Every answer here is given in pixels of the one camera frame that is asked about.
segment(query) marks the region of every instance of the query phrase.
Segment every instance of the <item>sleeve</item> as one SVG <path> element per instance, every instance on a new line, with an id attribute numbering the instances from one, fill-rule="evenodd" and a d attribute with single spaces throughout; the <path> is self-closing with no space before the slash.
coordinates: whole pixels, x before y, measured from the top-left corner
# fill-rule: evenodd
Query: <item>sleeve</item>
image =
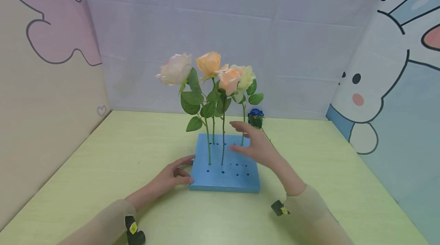
<path id="1" fill-rule="evenodd" d="M 58 245 L 112 245 L 127 231 L 125 216 L 135 216 L 128 201 L 116 200 Z"/>
<path id="2" fill-rule="evenodd" d="M 305 243 L 354 245 L 313 187 L 307 185 L 300 195 L 287 196 L 284 208 L 290 212 L 289 229 L 298 231 Z"/>

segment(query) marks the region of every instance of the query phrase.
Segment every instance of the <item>table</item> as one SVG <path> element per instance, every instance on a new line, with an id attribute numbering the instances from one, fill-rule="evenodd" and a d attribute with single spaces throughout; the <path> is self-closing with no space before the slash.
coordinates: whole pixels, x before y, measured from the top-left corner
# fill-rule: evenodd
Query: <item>table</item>
<path id="1" fill-rule="evenodd" d="M 55 244 L 166 164 L 194 153 L 199 132 L 185 132 L 190 118 L 113 111 L 5 227 L 0 244 Z M 428 244 L 331 121 L 267 118 L 264 129 L 357 245 Z M 226 134 L 234 133 L 226 124 Z M 147 244 L 294 244 L 283 217 L 270 209 L 285 199 L 283 187 L 269 169 L 258 170 L 260 194 L 180 187 L 163 196 L 138 214 Z"/>

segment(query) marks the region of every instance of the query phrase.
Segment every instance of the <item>cartoon wall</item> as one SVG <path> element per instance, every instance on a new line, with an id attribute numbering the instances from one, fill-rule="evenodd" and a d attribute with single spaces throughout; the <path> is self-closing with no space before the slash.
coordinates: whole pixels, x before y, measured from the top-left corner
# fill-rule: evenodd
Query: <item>cartoon wall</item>
<path id="1" fill-rule="evenodd" d="M 87 1 L 112 109 L 182 113 L 176 90 L 154 75 L 174 53 L 199 57 L 215 50 L 222 63 L 253 66 L 267 116 L 307 119 L 325 119 L 377 2 Z"/>
<path id="2" fill-rule="evenodd" d="M 327 117 L 438 244 L 440 0 L 379 2 Z"/>
<path id="3" fill-rule="evenodd" d="M 86 0 L 0 0 L 0 230 L 109 112 Z"/>

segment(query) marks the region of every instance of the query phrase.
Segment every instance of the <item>rose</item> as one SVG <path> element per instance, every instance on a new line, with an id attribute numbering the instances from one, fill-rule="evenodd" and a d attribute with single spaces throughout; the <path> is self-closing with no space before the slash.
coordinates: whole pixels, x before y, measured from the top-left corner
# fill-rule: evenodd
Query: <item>rose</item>
<path id="1" fill-rule="evenodd" d="M 199 67 L 200 71 L 205 75 L 205 77 L 201 79 L 207 80 L 211 77 L 215 77 L 215 75 L 217 75 L 216 71 L 226 71 L 228 69 L 228 64 L 220 68 L 220 59 L 220 54 L 211 51 L 195 60 L 197 67 Z"/>
<path id="2" fill-rule="evenodd" d="M 166 65 L 160 66 L 160 74 L 156 77 L 168 86 L 182 85 L 190 75 L 192 69 L 191 59 L 192 54 L 175 54 L 168 60 Z"/>
<path id="3" fill-rule="evenodd" d="M 264 113 L 262 110 L 252 109 L 248 113 L 248 123 L 251 124 L 251 126 L 256 127 L 257 129 L 261 129 L 261 126 L 263 125 L 263 118 Z"/>
<path id="4" fill-rule="evenodd" d="M 219 81 L 219 89 L 224 89 L 227 96 L 237 91 L 238 82 L 241 80 L 240 71 L 230 68 L 227 71 L 217 71 Z"/>
<path id="5" fill-rule="evenodd" d="M 263 110 L 259 110 L 259 109 L 252 109 L 248 115 L 253 115 L 253 116 L 264 116 Z"/>
<path id="6" fill-rule="evenodd" d="M 252 66 L 232 65 L 231 68 L 240 72 L 241 75 L 240 82 L 237 86 L 237 94 L 234 95 L 235 101 L 240 102 L 243 99 L 243 94 L 245 93 L 245 90 L 248 89 L 250 85 L 252 85 L 252 82 L 254 82 L 255 74 L 252 71 Z"/>
<path id="7" fill-rule="evenodd" d="M 240 83 L 238 83 L 237 89 L 245 91 L 249 88 L 250 85 L 252 85 L 252 82 L 254 82 L 255 74 L 252 71 L 252 66 L 235 66 L 232 65 L 231 68 L 236 68 L 237 71 L 240 71 L 241 73 L 241 80 Z"/>

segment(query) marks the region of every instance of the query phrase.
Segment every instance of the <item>pink cheek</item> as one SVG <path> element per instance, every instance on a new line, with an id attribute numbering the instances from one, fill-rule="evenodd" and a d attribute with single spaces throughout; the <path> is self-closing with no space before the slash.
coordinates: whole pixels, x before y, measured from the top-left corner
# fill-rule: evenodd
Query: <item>pink cheek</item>
<path id="1" fill-rule="evenodd" d="M 364 98 L 360 94 L 353 94 L 353 103 L 355 103 L 357 106 L 364 105 Z"/>

